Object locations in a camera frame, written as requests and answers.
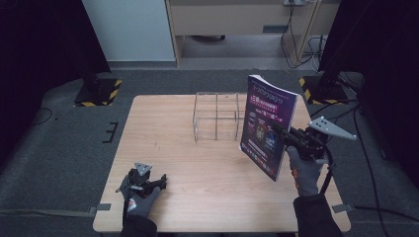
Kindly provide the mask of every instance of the electrical outlet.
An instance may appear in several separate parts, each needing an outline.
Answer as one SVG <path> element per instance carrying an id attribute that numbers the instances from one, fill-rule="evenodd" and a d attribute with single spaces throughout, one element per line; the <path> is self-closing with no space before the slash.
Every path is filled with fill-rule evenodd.
<path id="1" fill-rule="evenodd" d="M 290 6 L 291 4 L 294 6 L 304 6 L 307 4 L 307 0 L 284 0 L 285 6 Z"/>

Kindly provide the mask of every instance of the purple book cover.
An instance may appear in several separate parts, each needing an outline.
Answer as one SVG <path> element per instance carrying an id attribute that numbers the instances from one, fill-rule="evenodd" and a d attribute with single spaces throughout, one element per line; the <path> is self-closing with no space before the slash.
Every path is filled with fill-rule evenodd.
<path id="1" fill-rule="evenodd" d="M 277 121 L 290 129 L 297 94 L 275 87 L 259 75 L 248 76 L 240 149 L 273 181 L 278 179 L 285 145 L 273 131 Z"/>

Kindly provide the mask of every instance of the hazard stripe tape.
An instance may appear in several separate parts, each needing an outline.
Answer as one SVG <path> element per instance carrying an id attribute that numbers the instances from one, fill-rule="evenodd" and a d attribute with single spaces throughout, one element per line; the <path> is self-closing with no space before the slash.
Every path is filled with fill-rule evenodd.
<path id="1" fill-rule="evenodd" d="M 304 78 L 299 78 L 299 85 L 301 86 L 302 92 L 305 95 L 305 99 L 310 105 L 345 105 L 345 103 L 337 100 L 314 100 L 311 98 L 311 93 L 305 83 Z"/>
<path id="2" fill-rule="evenodd" d="M 123 83 L 123 80 L 117 80 L 115 82 L 115 86 L 113 89 L 113 92 L 111 93 L 111 95 L 109 96 L 109 100 L 108 101 L 103 101 L 103 102 L 99 102 L 99 103 L 95 103 L 95 102 L 82 102 L 80 104 L 75 104 L 76 107 L 95 107 L 95 106 L 108 106 L 110 105 L 114 99 L 115 96 L 117 95 L 121 84 Z"/>

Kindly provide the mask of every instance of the floor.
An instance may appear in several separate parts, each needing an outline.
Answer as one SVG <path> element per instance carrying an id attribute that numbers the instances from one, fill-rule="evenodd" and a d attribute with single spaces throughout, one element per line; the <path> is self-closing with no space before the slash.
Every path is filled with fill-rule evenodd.
<path id="1" fill-rule="evenodd" d="M 138 75 L 144 75 L 144 70 L 280 70 L 282 75 L 288 75 L 292 72 L 296 74 L 314 73 L 316 74 L 316 68 L 318 67 L 317 53 L 319 48 L 318 36 L 314 36 L 313 40 L 310 41 L 312 49 L 308 46 L 306 48 L 307 56 L 303 59 L 306 63 L 297 67 L 290 68 L 289 62 L 285 57 L 285 54 L 281 48 L 281 36 L 280 35 L 262 35 L 262 36 L 226 36 L 224 40 L 219 40 L 218 37 L 214 38 L 200 38 L 200 37 L 188 37 L 186 38 L 183 57 L 179 67 L 176 66 L 136 66 L 136 67 L 125 67 L 125 68 L 113 68 L 118 69 L 118 75 L 125 77 L 124 83 L 128 84 L 137 79 Z M 352 80 L 355 83 L 361 83 L 362 77 L 357 73 L 345 73 L 343 74 L 348 80 Z M 170 87 L 170 80 L 168 78 L 162 78 L 159 81 L 159 87 Z M 156 87 L 153 82 L 148 82 L 147 85 L 150 87 Z M 177 85 L 179 89 L 184 89 L 183 85 Z M 107 172 L 109 166 L 112 165 L 114 157 L 113 152 L 118 147 L 118 144 L 102 144 L 104 136 L 108 138 L 108 134 L 104 133 L 107 125 L 109 125 L 106 119 L 110 121 L 125 119 L 126 113 L 129 109 L 129 102 L 122 98 L 123 93 L 117 96 L 117 100 L 120 100 L 119 105 L 114 105 L 112 108 L 96 107 L 92 109 L 86 108 L 66 108 L 62 104 L 68 102 L 71 104 L 74 93 L 80 88 L 80 82 L 71 82 L 62 88 L 56 88 L 51 92 L 50 98 L 48 95 L 45 96 L 46 101 L 44 106 L 48 108 L 54 108 L 52 112 L 53 118 L 47 123 L 43 123 L 44 127 L 35 127 L 34 134 L 37 136 L 32 137 L 30 140 L 26 140 L 26 149 L 19 150 L 16 159 L 16 163 L 11 165 L 10 172 L 14 172 L 12 179 L 0 179 L 0 208 L 3 206 L 17 207 L 33 207 L 30 201 L 22 201 L 25 199 L 36 200 L 36 208 L 60 208 L 60 209 L 71 209 L 77 202 L 89 204 L 95 204 L 102 193 L 104 182 L 106 181 Z M 130 90 L 147 90 L 143 85 L 137 86 L 137 88 L 124 87 L 126 92 Z M 151 92 L 157 93 L 158 90 L 150 89 L 144 93 Z M 351 91 L 348 91 L 348 95 L 354 97 Z M 319 110 L 319 107 L 310 106 L 308 107 L 310 113 Z M 345 112 L 347 109 L 343 107 L 330 107 L 327 110 L 329 115 L 339 115 Z M 351 130 L 355 129 L 352 118 L 344 117 L 339 118 L 339 124 L 346 125 Z M 400 172 L 396 165 L 383 161 L 380 157 L 377 144 L 372 136 L 371 129 L 363 122 L 359 124 L 362 134 L 365 135 L 364 141 L 367 143 L 367 150 L 371 155 L 371 160 L 374 165 L 375 177 L 377 178 L 378 195 L 382 206 L 391 208 L 393 210 L 400 211 L 409 215 L 417 216 L 419 213 L 419 205 L 417 200 L 419 199 L 419 192 L 412 189 L 409 185 L 405 176 Z M 79 133 L 86 133 L 86 137 L 83 137 L 82 142 L 79 142 Z M 48 139 L 50 142 L 57 143 L 57 148 L 51 147 L 50 149 L 39 148 L 42 138 Z M 68 141 L 74 142 L 74 147 L 68 147 Z M 370 172 L 367 169 L 366 162 L 364 160 L 364 154 L 360 146 L 357 145 L 356 150 L 351 145 L 340 143 L 339 139 L 332 139 L 331 146 L 336 147 L 340 153 L 336 154 L 336 160 L 338 161 L 338 168 L 336 169 L 335 182 L 339 188 L 341 196 L 344 201 L 350 201 L 353 204 L 375 206 L 376 200 L 374 199 L 373 186 L 371 184 Z M 87 156 L 91 159 L 89 162 L 79 159 L 78 157 Z M 62 170 L 55 170 L 53 174 L 40 174 L 40 170 L 32 170 L 38 164 L 42 166 L 48 166 L 49 164 L 55 164 L 57 158 L 65 157 L 66 160 L 62 161 L 57 167 Z M 78 167 L 74 168 L 70 174 L 64 174 L 65 170 L 71 169 L 70 166 Z M 85 171 L 95 170 L 97 176 L 92 176 L 91 172 Z M 22 180 L 18 180 L 20 173 L 25 170 L 34 172 L 32 177 L 29 179 L 29 185 L 24 190 L 17 190 L 15 184 L 22 183 Z M 72 179 L 81 179 L 80 176 L 85 175 L 86 178 L 80 182 L 79 186 L 68 186 L 71 190 L 67 191 L 62 188 L 66 177 Z M 88 183 L 97 181 L 100 185 L 91 187 Z M 50 198 L 48 202 L 43 201 L 44 196 L 42 192 L 50 193 L 50 191 L 57 190 L 58 197 L 68 197 L 73 202 L 69 203 L 66 198 Z M 84 197 L 76 196 L 76 194 L 86 194 Z M 384 236 L 380 221 L 377 218 L 376 211 L 352 211 L 348 213 L 351 218 L 352 229 L 345 236 L 348 237 L 359 237 L 359 236 Z M 3 227 L 9 227 L 11 231 L 21 230 L 22 233 L 28 233 L 24 231 L 25 228 L 33 229 L 32 233 L 24 236 L 39 236 L 38 233 L 45 232 L 45 224 L 49 224 L 47 236 L 74 236 L 68 234 L 68 229 L 74 229 L 75 233 L 92 233 L 91 220 L 86 219 L 60 219 L 60 218 L 27 218 L 21 219 L 19 217 L 11 217 L 5 220 L 2 226 L 2 219 L 0 219 L 0 229 Z M 414 233 L 419 231 L 418 221 L 412 221 L 405 217 L 400 217 L 391 213 L 387 213 L 384 216 L 384 223 L 389 236 L 414 236 Z M 0 236 L 17 236 L 17 235 L 3 235 L 0 231 Z"/>

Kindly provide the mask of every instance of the hand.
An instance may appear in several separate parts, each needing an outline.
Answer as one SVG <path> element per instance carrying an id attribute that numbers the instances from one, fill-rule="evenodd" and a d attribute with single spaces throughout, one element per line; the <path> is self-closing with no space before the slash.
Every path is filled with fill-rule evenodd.
<path id="1" fill-rule="evenodd" d="M 301 197 L 317 195 L 317 180 L 323 165 L 300 159 L 298 151 L 293 146 L 287 148 L 287 153 L 290 156 L 290 168 L 298 195 Z"/>
<path id="2" fill-rule="evenodd" d="M 128 176 L 126 176 L 121 183 L 120 191 L 123 193 L 124 199 L 128 200 L 126 215 L 130 216 L 143 216 L 148 217 L 151 207 L 155 200 L 158 198 L 161 189 L 159 187 L 154 188 L 151 194 L 146 197 L 140 197 L 135 191 L 129 189 Z"/>

